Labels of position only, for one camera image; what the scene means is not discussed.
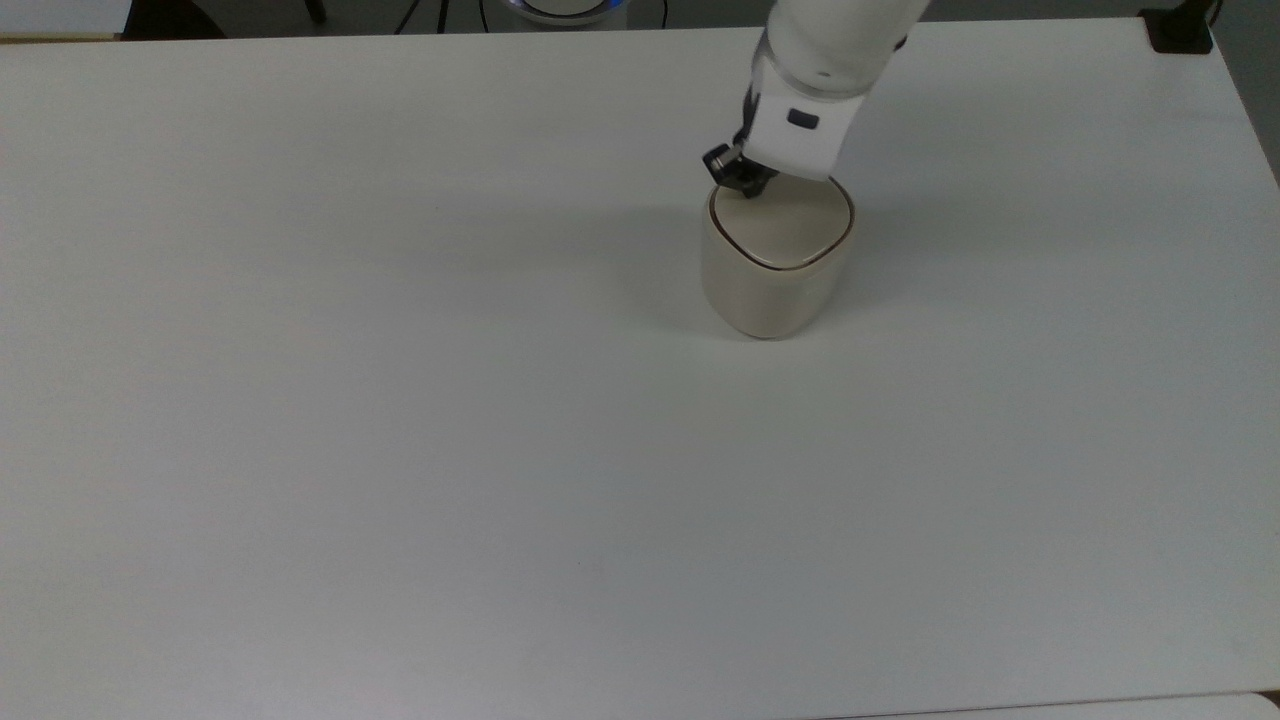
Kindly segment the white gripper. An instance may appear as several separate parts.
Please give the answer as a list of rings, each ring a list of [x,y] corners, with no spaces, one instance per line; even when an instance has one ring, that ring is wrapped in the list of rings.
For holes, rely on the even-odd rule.
[[[861,96],[817,97],[795,88],[769,58],[758,58],[749,86],[750,120],[740,146],[721,143],[701,156],[721,187],[759,197],[777,174],[826,181],[835,169]],[[760,167],[742,168],[742,156]]]

